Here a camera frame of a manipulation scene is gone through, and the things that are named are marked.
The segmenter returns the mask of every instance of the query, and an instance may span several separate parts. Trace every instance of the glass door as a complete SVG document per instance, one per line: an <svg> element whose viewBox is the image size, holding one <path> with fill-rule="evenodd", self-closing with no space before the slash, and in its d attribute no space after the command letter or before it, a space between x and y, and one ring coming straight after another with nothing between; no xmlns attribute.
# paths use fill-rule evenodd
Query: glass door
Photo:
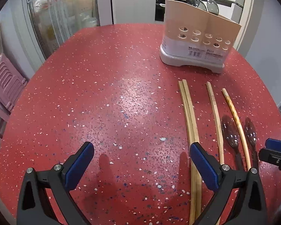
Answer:
<svg viewBox="0 0 281 225"><path fill-rule="evenodd" d="M113 24L111 0L27 0L27 5L46 59L80 29Z"/></svg>

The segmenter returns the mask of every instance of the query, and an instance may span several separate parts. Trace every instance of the utensil holder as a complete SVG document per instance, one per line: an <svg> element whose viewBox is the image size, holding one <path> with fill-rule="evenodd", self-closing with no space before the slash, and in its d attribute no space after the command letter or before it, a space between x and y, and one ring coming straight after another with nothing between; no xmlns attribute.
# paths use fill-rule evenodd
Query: utensil holder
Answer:
<svg viewBox="0 0 281 225"><path fill-rule="evenodd" d="M166 0L160 58L168 65L194 65L221 73L241 26L184 2Z"/></svg>

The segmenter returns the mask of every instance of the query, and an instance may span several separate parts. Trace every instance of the red speckled countertop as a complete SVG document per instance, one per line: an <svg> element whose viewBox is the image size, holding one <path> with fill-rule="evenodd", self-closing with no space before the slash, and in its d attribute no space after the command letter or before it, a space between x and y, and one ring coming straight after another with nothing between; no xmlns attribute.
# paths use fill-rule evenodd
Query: red speckled countertop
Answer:
<svg viewBox="0 0 281 225"><path fill-rule="evenodd" d="M14 216L28 167L50 169L91 141L94 159L71 195L92 224L187 224L190 168L178 87L182 79L188 81L201 145L216 158L207 81L220 117L232 117L221 92L225 87L241 122L246 116L252 119L257 151L267 138L281 139L279 111L238 52L231 51L220 75L168 66L159 58L163 28L127 24L83 29L36 72L11 114L0 148L0 197ZM233 149L227 143L224 149L225 163L235 168ZM281 172L259 165L271 216L281 203ZM213 193L202 186L204 208ZM232 193L222 222L234 202ZM58 218L64 222L60 212Z"/></svg>

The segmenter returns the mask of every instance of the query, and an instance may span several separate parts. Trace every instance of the metal screw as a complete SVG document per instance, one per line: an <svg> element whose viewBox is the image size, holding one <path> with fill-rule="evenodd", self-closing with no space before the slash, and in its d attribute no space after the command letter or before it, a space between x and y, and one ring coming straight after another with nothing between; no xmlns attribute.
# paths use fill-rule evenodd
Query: metal screw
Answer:
<svg viewBox="0 0 281 225"><path fill-rule="evenodd" d="M225 171L228 171L230 170L230 167L226 164L222 165L222 169L225 170Z"/></svg>
<svg viewBox="0 0 281 225"><path fill-rule="evenodd" d="M58 171L58 170L61 169L61 165L60 164L56 164L53 168L54 168L55 171Z"/></svg>
<svg viewBox="0 0 281 225"><path fill-rule="evenodd" d="M256 174L256 173L257 173L257 169L256 169L256 168L252 168L252 169L251 169L251 172L254 173L254 174Z"/></svg>
<svg viewBox="0 0 281 225"><path fill-rule="evenodd" d="M31 173L32 171L33 171L33 168L32 168L32 167L29 167L29 168L27 168L27 170L26 170L27 173Z"/></svg>

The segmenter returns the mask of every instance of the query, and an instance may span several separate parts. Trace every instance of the product label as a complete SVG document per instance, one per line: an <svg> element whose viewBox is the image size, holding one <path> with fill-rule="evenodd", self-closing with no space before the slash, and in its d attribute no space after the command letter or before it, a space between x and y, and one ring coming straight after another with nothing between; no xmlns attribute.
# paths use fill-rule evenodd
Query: product label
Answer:
<svg viewBox="0 0 281 225"><path fill-rule="evenodd" d="M228 50L223 50L214 46L200 45L199 43L173 40L166 36L162 40L163 50L173 56L192 58L215 64L223 64Z"/></svg>

